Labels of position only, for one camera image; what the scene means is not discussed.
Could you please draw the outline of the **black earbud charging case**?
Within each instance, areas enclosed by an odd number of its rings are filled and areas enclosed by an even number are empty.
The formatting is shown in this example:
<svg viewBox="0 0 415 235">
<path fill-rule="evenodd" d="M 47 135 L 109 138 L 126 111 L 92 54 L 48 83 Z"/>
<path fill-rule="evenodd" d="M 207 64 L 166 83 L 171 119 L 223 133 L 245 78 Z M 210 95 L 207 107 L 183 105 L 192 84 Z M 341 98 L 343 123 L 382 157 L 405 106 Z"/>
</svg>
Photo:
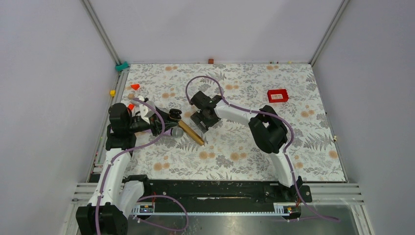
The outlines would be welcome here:
<svg viewBox="0 0 415 235">
<path fill-rule="evenodd" d="M 174 121 L 174 122 L 179 122 L 182 117 L 181 117 L 182 111 L 179 109 L 170 109 L 169 110 L 169 118 Z"/>
</svg>

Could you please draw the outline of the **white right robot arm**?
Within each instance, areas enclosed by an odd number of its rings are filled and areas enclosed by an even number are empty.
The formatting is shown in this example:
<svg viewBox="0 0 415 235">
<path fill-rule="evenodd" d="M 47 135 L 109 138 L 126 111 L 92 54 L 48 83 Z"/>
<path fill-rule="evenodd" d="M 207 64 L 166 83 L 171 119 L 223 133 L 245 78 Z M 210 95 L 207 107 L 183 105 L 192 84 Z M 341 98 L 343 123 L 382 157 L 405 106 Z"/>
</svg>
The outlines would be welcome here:
<svg viewBox="0 0 415 235">
<path fill-rule="evenodd" d="M 251 110 L 230 104 L 220 95 L 211 98 L 202 91 L 190 98 L 189 103 L 198 109 L 191 119 L 203 133 L 222 119 L 249 127 L 256 146 L 269 154 L 274 164 L 281 197 L 288 202 L 299 197 L 302 179 L 294 170 L 287 152 L 292 143 L 287 135 L 294 132 L 271 106 L 265 105 L 258 111 Z"/>
</svg>

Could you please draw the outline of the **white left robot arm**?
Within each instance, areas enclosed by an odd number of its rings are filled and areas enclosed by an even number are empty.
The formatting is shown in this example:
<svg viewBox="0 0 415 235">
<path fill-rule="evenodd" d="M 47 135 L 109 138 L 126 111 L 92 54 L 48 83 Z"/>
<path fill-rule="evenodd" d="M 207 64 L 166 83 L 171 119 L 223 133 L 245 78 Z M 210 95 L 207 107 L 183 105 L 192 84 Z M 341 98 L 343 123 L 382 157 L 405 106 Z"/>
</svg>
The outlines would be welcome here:
<svg viewBox="0 0 415 235">
<path fill-rule="evenodd" d="M 182 119 L 181 110 L 168 112 L 144 100 L 138 110 L 123 103 L 113 104 L 109 109 L 106 157 L 96 189 L 87 205 L 76 211 L 76 221 L 83 235 L 125 235 L 128 217 L 135 203 L 151 197 L 152 189 L 140 180 L 123 183 L 126 167 L 138 149 L 136 133 L 151 131 L 159 139 Z"/>
</svg>

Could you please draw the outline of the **gold microphone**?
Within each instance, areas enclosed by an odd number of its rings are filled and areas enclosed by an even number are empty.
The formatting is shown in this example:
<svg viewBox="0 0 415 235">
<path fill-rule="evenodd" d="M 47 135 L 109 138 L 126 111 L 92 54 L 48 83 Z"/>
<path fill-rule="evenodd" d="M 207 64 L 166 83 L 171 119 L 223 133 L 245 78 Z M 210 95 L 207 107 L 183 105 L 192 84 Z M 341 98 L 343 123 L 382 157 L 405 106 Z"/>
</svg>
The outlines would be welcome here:
<svg viewBox="0 0 415 235">
<path fill-rule="evenodd" d="M 180 120 L 178 126 L 183 129 L 183 131 L 189 135 L 198 145 L 205 145 L 205 141 L 201 136 L 199 136 L 190 126 L 188 126 L 184 121 Z"/>
</svg>

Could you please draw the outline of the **purple glitter microphone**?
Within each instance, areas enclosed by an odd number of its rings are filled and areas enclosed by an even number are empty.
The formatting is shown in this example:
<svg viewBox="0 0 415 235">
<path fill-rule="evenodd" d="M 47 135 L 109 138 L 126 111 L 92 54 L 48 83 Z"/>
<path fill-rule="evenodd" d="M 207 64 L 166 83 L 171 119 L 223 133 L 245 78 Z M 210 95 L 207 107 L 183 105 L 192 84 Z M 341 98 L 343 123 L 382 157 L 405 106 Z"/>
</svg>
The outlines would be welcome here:
<svg viewBox="0 0 415 235">
<path fill-rule="evenodd" d="M 151 129 L 145 130 L 145 133 L 150 133 L 151 135 L 157 137 L 161 134 L 173 138 L 181 138 L 184 135 L 184 131 L 180 127 L 173 127 L 173 128 L 167 128 L 167 129 L 161 129 L 160 131 L 156 131 L 155 134 L 151 131 Z"/>
</svg>

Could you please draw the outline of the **red triangular block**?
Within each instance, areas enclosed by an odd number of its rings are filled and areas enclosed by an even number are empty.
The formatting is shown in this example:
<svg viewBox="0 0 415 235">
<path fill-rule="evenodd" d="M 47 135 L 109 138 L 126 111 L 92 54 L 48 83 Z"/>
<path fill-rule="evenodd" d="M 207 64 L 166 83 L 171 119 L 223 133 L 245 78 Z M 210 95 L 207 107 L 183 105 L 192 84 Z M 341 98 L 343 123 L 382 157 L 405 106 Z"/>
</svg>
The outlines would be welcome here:
<svg viewBox="0 0 415 235">
<path fill-rule="evenodd" d="M 139 88 L 140 88 L 140 85 L 139 84 L 131 84 L 130 85 L 130 87 L 133 89 L 133 90 L 138 90 Z"/>
</svg>

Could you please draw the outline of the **teal curved block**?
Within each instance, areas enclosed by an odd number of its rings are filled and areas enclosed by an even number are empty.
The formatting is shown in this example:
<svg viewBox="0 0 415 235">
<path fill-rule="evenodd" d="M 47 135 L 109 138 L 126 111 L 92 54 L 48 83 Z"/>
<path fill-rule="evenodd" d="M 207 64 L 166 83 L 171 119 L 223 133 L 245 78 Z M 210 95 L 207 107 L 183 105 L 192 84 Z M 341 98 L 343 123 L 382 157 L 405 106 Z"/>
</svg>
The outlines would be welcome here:
<svg viewBox="0 0 415 235">
<path fill-rule="evenodd" d="M 129 67 L 129 64 L 128 64 L 128 62 L 125 61 L 122 64 L 115 66 L 115 70 L 117 72 L 121 72 L 121 71 L 123 71 L 124 69 L 126 69 L 128 67 Z"/>
</svg>

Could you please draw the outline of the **red box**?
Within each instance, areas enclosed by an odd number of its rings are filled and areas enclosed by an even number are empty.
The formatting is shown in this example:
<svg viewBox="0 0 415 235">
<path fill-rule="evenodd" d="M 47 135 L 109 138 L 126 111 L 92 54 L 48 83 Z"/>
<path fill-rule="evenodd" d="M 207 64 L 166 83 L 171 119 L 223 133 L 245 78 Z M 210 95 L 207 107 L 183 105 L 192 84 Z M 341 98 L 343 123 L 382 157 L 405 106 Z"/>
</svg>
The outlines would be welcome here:
<svg viewBox="0 0 415 235">
<path fill-rule="evenodd" d="M 289 100 L 286 89 L 272 89 L 267 91 L 268 101 L 270 103 L 281 103 Z"/>
</svg>

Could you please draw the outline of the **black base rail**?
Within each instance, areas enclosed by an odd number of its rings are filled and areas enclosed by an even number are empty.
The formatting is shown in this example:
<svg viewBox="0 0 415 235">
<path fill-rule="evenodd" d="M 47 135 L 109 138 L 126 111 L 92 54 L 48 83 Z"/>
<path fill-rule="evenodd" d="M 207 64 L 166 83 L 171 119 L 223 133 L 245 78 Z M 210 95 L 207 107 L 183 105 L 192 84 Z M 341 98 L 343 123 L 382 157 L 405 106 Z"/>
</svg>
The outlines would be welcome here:
<svg viewBox="0 0 415 235">
<path fill-rule="evenodd" d="M 135 180 L 143 182 L 144 196 L 158 195 L 157 199 L 144 201 L 159 213 L 183 211 L 171 198 L 194 213 L 271 212 L 274 203 L 296 205 L 300 197 L 312 202 L 310 187 L 302 180 L 298 180 L 298 191 L 273 181 L 155 180 L 147 175 L 131 175 L 123 182 Z"/>
</svg>

